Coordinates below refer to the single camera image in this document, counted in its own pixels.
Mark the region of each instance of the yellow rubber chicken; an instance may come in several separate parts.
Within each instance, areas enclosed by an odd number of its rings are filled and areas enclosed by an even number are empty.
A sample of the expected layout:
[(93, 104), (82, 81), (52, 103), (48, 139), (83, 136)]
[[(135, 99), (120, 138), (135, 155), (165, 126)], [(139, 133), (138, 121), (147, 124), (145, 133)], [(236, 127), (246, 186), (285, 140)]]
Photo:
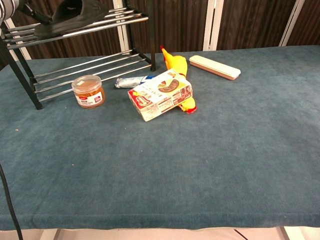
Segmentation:
[[(172, 56), (164, 49), (164, 46), (162, 45), (160, 46), (160, 48), (164, 56), (166, 68), (168, 70), (174, 69), (177, 73), (183, 75), (186, 78), (188, 71), (186, 58), (183, 56)], [(182, 102), (179, 107), (187, 114), (192, 114), (197, 110), (196, 102), (193, 97), (189, 97), (187, 100)]]

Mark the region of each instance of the shoe rack shelf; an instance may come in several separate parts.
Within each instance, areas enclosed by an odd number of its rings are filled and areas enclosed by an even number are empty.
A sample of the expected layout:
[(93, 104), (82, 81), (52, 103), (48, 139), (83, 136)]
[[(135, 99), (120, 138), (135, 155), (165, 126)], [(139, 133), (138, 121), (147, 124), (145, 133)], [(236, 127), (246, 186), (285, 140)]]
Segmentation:
[[(71, 88), (71, 83), (75, 79), (75, 77), (73, 78), (73, 76), (76, 76), (78, 74), (83, 73), (82, 75), (92, 74), (98, 76), (102, 74), (104, 75), (105, 73), (110, 74), (110, 76), (101, 78), (101, 80), (104, 82), (145, 68), (150, 68), (151, 71), (156, 70), (154, 0), (148, 0), (148, 14), (130, 7), (126, 0), (123, 1), (123, 5), (125, 7), (111, 9), (109, 13), (104, 17), (104, 19), (100, 21), (67, 32), (64, 35), (55, 36), (52, 38), (39, 39), (34, 35), (35, 27), (39, 23), (10, 29), (5, 27), (2, 29), (0, 50), (10, 64), (12, 70), (24, 87), (25, 91), (29, 95), (36, 109), (39, 110), (43, 108), (43, 101), (72, 92), (73, 90)], [(134, 42), (130, 27), (130, 24), (143, 21), (149, 21), (151, 53), (150, 58), (134, 48)], [(99, 57), (52, 72), (34, 75), (27, 61), (19, 50), (23, 47), (30, 47), (38, 44), (53, 42), (56, 40), (102, 31), (122, 25), (127, 26), (128, 38), (131, 46), (130, 50), (119, 52), (109, 56)], [(9, 52), (10, 50), (13, 50), (17, 55), (22, 68), (29, 77), (29, 81), (27, 81), (22, 70), (11, 56)], [(126, 70), (124, 72), (118, 71), (124, 67), (128, 67), (129, 70)]]

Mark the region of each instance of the black slipper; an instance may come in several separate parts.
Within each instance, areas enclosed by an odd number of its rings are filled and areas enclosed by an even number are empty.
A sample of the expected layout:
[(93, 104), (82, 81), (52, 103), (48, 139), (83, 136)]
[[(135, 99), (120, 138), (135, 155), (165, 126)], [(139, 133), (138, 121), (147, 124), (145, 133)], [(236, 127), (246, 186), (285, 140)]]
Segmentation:
[(52, 22), (37, 25), (34, 35), (42, 39), (63, 35), (102, 20), (108, 11), (107, 6), (95, 0), (64, 0), (53, 14)]

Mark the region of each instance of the jar lid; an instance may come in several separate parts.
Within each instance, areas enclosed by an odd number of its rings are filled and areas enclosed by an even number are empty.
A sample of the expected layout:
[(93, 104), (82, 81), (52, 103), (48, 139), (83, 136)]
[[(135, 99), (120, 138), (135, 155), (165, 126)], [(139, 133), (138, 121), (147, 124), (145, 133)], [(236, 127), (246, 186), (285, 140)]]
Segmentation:
[(101, 78), (95, 75), (85, 75), (75, 79), (71, 86), (74, 92), (91, 93), (102, 85)]

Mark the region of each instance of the table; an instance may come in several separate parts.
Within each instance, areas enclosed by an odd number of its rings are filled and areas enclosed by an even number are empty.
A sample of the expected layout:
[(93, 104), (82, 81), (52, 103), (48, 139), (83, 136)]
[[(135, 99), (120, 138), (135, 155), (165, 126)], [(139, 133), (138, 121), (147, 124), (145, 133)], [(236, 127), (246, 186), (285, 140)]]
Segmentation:
[[(150, 122), (114, 80), (98, 108), (66, 94), (35, 110), (0, 72), (0, 161), (22, 229), (320, 227), (320, 46), (180, 54), (241, 75), (189, 66), (197, 112)], [(37, 74), (79, 61), (29, 63)], [(12, 230), (0, 192), (0, 229)]]

